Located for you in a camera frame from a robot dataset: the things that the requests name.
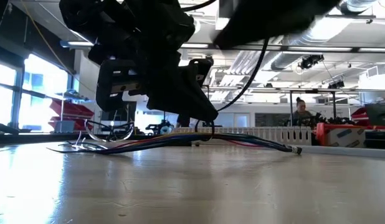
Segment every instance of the window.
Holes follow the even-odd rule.
[[[0,64],[0,83],[13,86],[17,72],[7,66]]]
[[[67,90],[68,73],[36,55],[25,60],[23,89],[53,95]]]
[[[22,94],[19,109],[19,128],[48,133],[54,128],[49,124],[51,117],[58,116],[50,109],[51,99]]]
[[[11,121],[12,90],[0,86],[0,123],[7,125]]]

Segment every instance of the wire bundle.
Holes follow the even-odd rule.
[[[275,141],[269,141],[266,139],[258,138],[256,136],[246,135],[246,134],[212,134],[212,133],[181,133],[181,134],[168,134],[164,136],[159,136],[152,139],[145,139],[140,141],[128,142],[121,144],[119,146],[106,148],[98,144],[86,143],[86,142],[76,142],[68,144],[63,144],[61,146],[73,146],[77,150],[63,151],[55,150],[56,152],[61,153],[95,153],[95,154],[120,154],[125,152],[135,152],[145,149],[153,149],[157,147],[166,147],[173,146],[180,143],[188,143],[193,141],[208,141],[210,139],[221,139],[225,141],[233,142],[234,144],[240,144],[243,146],[252,146],[252,147],[266,147],[276,149],[282,152],[292,152],[295,154],[300,154],[302,149],[300,147],[288,146],[280,144]]]

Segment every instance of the table surface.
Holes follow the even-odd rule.
[[[0,223],[385,223],[385,159],[232,146],[0,148]]]

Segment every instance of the wooden tabletop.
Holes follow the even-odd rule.
[[[385,223],[385,159],[232,146],[0,148],[0,223]]]

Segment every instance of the white cable tray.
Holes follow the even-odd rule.
[[[194,128],[174,128],[171,133],[193,132],[195,132]],[[198,132],[212,133],[212,128],[198,128]],[[309,127],[215,128],[215,133],[249,134],[282,144],[311,146],[311,128]],[[209,141],[211,144],[220,144],[220,142],[226,143],[217,139]]]

